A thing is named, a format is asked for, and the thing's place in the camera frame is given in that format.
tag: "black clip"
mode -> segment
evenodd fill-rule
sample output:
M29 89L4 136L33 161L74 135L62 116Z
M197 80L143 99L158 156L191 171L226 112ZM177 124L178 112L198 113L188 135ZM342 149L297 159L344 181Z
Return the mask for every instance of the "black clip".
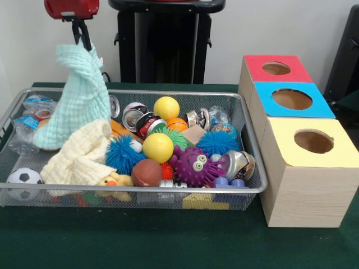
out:
M84 20L79 20L77 18L72 20L72 32L75 37L76 44L79 43L81 38L84 48L89 52L92 50L90 36L88 32L88 27L86 26Z

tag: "soccer ball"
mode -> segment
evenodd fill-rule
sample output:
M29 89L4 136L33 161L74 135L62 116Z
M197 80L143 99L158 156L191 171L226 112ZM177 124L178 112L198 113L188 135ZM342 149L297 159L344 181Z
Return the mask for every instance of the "soccer ball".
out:
M19 168L13 172L6 180L7 183L43 184L43 180L38 172L29 168ZM20 202L31 201L38 193L39 189L7 189L11 198Z

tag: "green table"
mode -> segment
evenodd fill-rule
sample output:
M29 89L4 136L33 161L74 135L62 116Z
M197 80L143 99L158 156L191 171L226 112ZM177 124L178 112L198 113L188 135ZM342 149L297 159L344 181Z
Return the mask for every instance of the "green table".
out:
M62 86L35 84L34 86ZM236 85L113 89L236 92ZM339 229L268 228L246 211L0 208L0 268L359 268L359 195Z

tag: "stacked boxes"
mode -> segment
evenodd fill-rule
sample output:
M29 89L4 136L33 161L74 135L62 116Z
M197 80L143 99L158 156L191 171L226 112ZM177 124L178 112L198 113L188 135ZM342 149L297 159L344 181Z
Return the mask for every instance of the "stacked boxes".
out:
M244 56L238 93L267 171L268 226L339 227L359 185L359 153L300 60Z

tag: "metal basket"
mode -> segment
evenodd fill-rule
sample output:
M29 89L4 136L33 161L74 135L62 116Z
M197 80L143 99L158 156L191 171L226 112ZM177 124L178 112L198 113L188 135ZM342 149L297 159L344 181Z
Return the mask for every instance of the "metal basket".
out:
M42 167L56 152L45 152L32 156L19 156L8 147L15 134L12 119L20 117L24 111L22 102L29 95L42 94L58 101L62 89L32 88L18 94L0 121L0 205L2 206L52 206L52 207L127 207L127 208L177 208L210 210L245 210L257 193L267 185L267 178L254 130L245 101L237 94L202 92L157 92L109 90L118 97L121 108L133 101L140 101L152 108L161 96L172 96L180 104L181 115L201 107L213 105L224 107L231 118L231 124L241 135L238 142L256 160L253 177L247 183L249 189L218 188L144 188L144 187L102 187L87 185L50 185L50 184L11 184L6 183L8 176L18 168L27 167L40 173ZM71 190L73 194L52 197L48 190ZM10 197L9 191L39 192L31 201L17 201ZM99 197L97 191L127 192L132 200L122 202L112 196Z

